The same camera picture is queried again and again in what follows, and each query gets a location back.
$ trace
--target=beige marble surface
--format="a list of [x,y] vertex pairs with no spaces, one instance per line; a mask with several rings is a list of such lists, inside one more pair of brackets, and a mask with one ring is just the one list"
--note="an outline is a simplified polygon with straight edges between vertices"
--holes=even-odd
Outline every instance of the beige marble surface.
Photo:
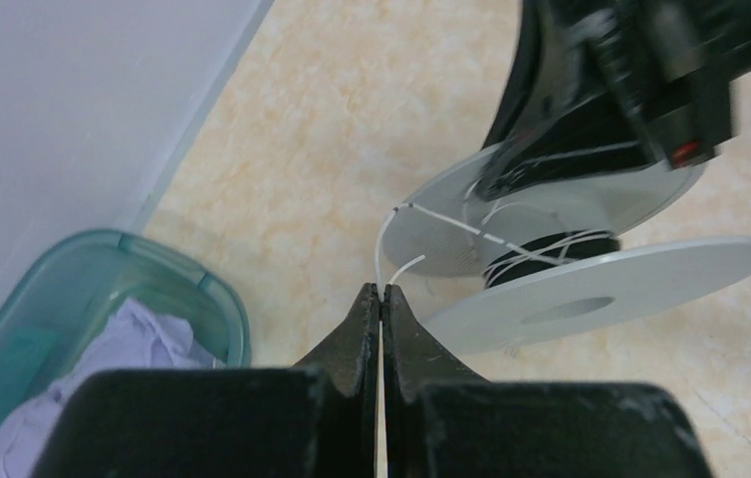
[[[146,230],[237,289],[256,364],[290,364],[321,340],[373,280],[384,215],[477,150],[517,29],[515,0],[276,1]],[[751,76],[737,91],[742,135],[626,247],[751,234]],[[438,300],[461,290],[445,284]],[[465,359],[498,379],[658,383],[719,475],[751,476],[751,279],[657,317]]]

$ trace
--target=plastic bin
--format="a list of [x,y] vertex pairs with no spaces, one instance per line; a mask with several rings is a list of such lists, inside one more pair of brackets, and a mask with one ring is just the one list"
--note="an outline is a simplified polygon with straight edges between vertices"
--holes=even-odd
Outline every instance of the plastic bin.
[[249,364],[246,313],[224,282],[141,237],[84,232],[41,256],[0,309],[0,423],[70,371],[127,297],[188,320],[228,366]]

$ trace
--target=cloth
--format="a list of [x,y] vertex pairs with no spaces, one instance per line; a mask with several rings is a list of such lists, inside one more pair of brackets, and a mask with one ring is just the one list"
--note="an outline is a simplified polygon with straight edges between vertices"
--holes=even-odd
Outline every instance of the cloth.
[[68,375],[20,405],[0,425],[0,478],[30,476],[68,399],[94,373],[215,365],[213,356],[194,341],[187,321],[157,316],[138,301],[126,300]]

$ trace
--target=purple cloth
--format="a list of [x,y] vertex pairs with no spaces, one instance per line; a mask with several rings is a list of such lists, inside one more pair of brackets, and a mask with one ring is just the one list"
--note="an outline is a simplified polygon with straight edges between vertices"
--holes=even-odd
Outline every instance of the purple cloth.
[[126,300],[68,375],[20,405],[0,425],[0,478],[30,476],[68,398],[94,373],[213,366],[213,357],[194,341],[187,321],[157,316],[138,301]]

